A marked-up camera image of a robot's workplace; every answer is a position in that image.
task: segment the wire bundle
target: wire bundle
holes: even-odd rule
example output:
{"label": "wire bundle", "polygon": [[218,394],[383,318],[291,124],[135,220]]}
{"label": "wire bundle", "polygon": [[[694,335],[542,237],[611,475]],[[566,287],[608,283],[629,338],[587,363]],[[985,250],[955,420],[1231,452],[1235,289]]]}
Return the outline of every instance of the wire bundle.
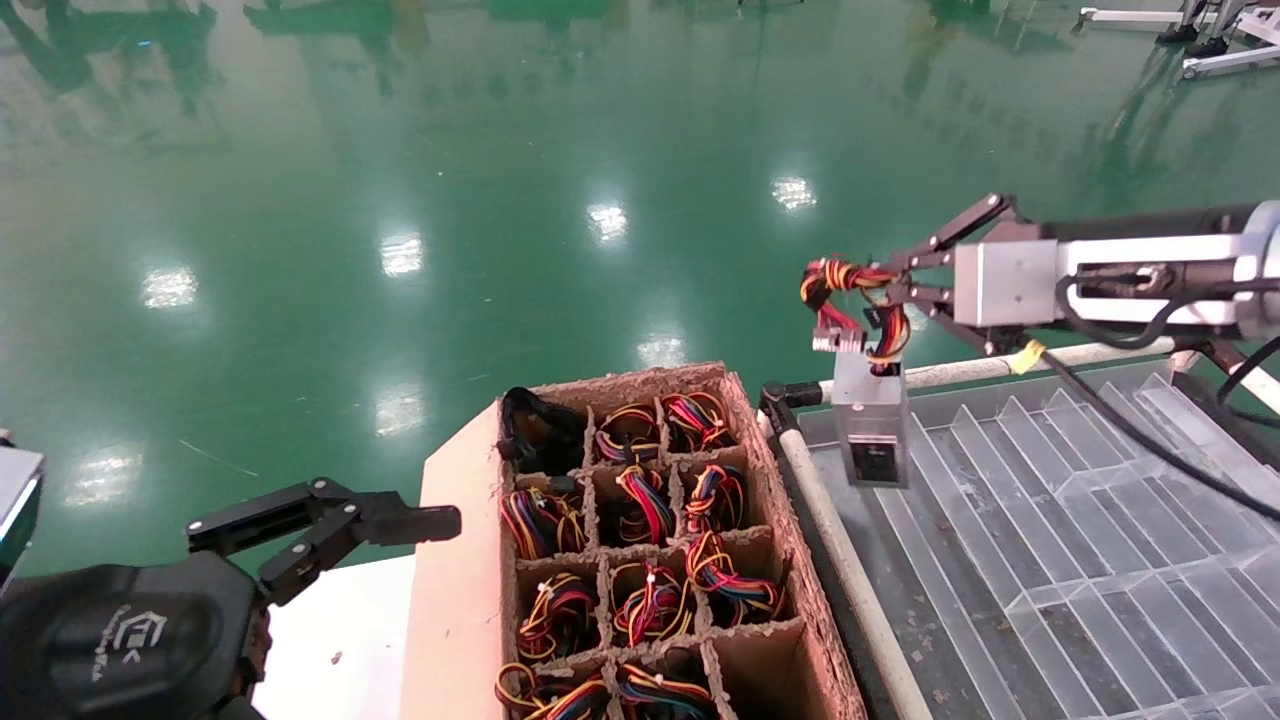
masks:
{"label": "wire bundle", "polygon": [[707,688],[649,674],[639,665],[626,662],[618,675],[622,710],[628,720],[716,720],[716,701]]}
{"label": "wire bundle", "polygon": [[678,452],[703,452],[733,445],[724,406],[707,392],[662,398],[671,439]]}
{"label": "wire bundle", "polygon": [[538,584],[538,598],[516,633],[522,660],[566,657],[591,644],[595,597],[581,578],[559,573]]}
{"label": "wire bundle", "polygon": [[649,405],[625,405],[605,415],[595,432],[595,450],[611,462],[631,462],[627,451],[636,460],[658,456],[658,418]]}
{"label": "wire bundle", "polygon": [[[515,693],[502,684],[512,673],[520,674]],[[543,683],[527,665],[520,662],[498,670],[494,694],[508,711],[524,720],[600,720],[609,705],[609,689],[599,673],[579,685]]]}
{"label": "wire bundle", "polygon": [[538,560],[557,552],[581,552],[586,547],[581,502],[576,493],[562,497],[538,488],[517,489],[503,497],[499,511],[516,538],[516,555],[521,560]]}
{"label": "wire bundle", "polygon": [[724,532],[746,520],[746,478],[732,465],[708,465],[685,501],[690,533]]}
{"label": "wire bundle", "polygon": [[613,612],[613,628],[626,634],[627,647],[687,633],[695,610],[689,582],[681,583],[671,569],[648,560],[622,565],[618,571],[628,568],[643,568],[645,583]]}
{"label": "wire bundle", "polygon": [[778,585],[739,575],[733,570],[733,560],[724,552],[724,542],[716,533],[703,533],[689,548],[685,570],[694,587],[730,601],[733,607],[730,626],[767,623],[782,614],[785,597]]}
{"label": "wire bundle", "polygon": [[892,273],[863,268],[849,260],[822,258],[809,263],[800,282],[800,300],[818,316],[814,350],[852,351],[861,345],[865,336],[863,327],[831,302],[835,291],[858,290],[870,304],[881,325],[879,342],[867,356],[881,372],[887,364],[896,363],[911,337],[911,324],[901,305],[890,304],[876,292],[893,279]]}
{"label": "wire bundle", "polygon": [[676,529],[676,514],[662,495],[662,475],[640,465],[627,465],[617,482],[631,498],[618,516],[618,537],[628,544],[662,544]]}

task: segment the green epoxy floor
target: green epoxy floor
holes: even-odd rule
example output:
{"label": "green epoxy floor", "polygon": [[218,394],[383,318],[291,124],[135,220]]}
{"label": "green epoxy floor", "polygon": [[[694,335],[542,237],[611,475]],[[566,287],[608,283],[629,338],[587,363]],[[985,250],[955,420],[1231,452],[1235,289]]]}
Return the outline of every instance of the green epoxy floor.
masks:
{"label": "green epoxy floor", "polygon": [[[0,424],[49,455],[27,573],[175,560],[187,519],[319,474],[413,498],[511,384],[829,377],[803,264],[987,191],[1280,196],[1280,73],[1174,86],[1076,5],[47,1],[0,0]],[[909,361],[968,355],[927,328]]]}

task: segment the white logo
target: white logo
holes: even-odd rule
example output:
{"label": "white logo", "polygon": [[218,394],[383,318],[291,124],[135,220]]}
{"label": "white logo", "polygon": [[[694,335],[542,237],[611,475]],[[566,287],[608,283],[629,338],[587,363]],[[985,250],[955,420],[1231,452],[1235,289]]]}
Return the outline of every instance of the white logo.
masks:
{"label": "white logo", "polygon": [[102,673],[106,670],[108,662],[110,662],[111,651],[127,651],[120,660],[120,665],[142,662],[142,648],[155,647],[160,642],[164,626],[169,619],[164,615],[147,611],[134,615],[128,620],[120,620],[131,610],[133,610],[131,605],[118,607],[115,614],[111,615],[111,620],[106,624],[106,628],[102,629],[102,639],[93,648],[92,682],[96,683],[102,679]]}
{"label": "white logo", "polygon": [[169,619],[164,615],[156,615],[150,611],[122,621],[120,628],[115,630],[115,642],[111,643],[111,647],[115,650],[129,648],[129,652],[124,653],[124,660],[120,664],[142,662],[142,653],[138,650],[155,647],[160,642],[160,635],[164,634],[164,625],[168,621]]}

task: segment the clear plastic tray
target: clear plastic tray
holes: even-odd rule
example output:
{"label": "clear plastic tray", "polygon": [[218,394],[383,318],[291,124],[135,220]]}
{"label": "clear plastic tray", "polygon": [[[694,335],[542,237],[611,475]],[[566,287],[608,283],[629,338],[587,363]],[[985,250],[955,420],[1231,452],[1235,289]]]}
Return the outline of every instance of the clear plastic tray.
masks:
{"label": "clear plastic tray", "polygon": [[[1170,386],[1164,364],[1088,377],[1166,447],[1280,505],[1275,471]],[[1055,379],[911,407],[908,491],[850,488],[826,414],[801,423],[937,716],[1277,717],[1274,527]]]}

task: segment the cardboard box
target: cardboard box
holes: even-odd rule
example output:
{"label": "cardboard box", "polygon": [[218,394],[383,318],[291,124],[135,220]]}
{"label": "cardboard box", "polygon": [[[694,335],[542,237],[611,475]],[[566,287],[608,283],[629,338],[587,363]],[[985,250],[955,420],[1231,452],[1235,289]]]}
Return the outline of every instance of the cardboard box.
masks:
{"label": "cardboard box", "polygon": [[[694,391],[723,401],[737,441],[733,447],[672,452],[660,398]],[[602,671],[614,693],[608,710],[612,720],[623,717],[617,674],[618,666],[630,661],[705,680],[726,720],[867,717],[777,464],[736,374],[721,364],[701,364],[547,386],[534,392],[588,415],[585,462],[570,473],[584,496],[588,547],[540,560],[516,559],[498,502],[516,487],[545,484],[547,477],[518,475],[497,456],[497,404],[436,452],[425,468],[421,501],[458,505],[463,533],[448,543],[417,550],[401,708],[404,720],[504,717],[493,692],[498,669],[517,660],[516,629],[538,583],[559,571],[594,583],[600,601],[595,611],[599,643],[532,669],[541,676],[568,679]],[[611,547],[602,542],[599,507],[618,491],[614,478],[621,468],[602,461],[595,452],[595,423],[632,402],[652,404],[662,428],[658,459],[648,465],[667,478],[667,495],[677,518],[675,537],[663,546]],[[717,623],[714,601],[695,591],[691,633],[621,647],[622,638],[616,637],[611,621],[613,606],[627,587],[641,582],[628,577],[634,569],[625,566],[650,560],[685,577],[685,552],[694,536],[684,524],[684,500],[696,473],[712,461],[742,468],[748,475],[746,527],[722,533],[726,552],[742,575],[785,580],[787,607],[771,623],[724,628]],[[608,528],[603,529],[608,536]]]}

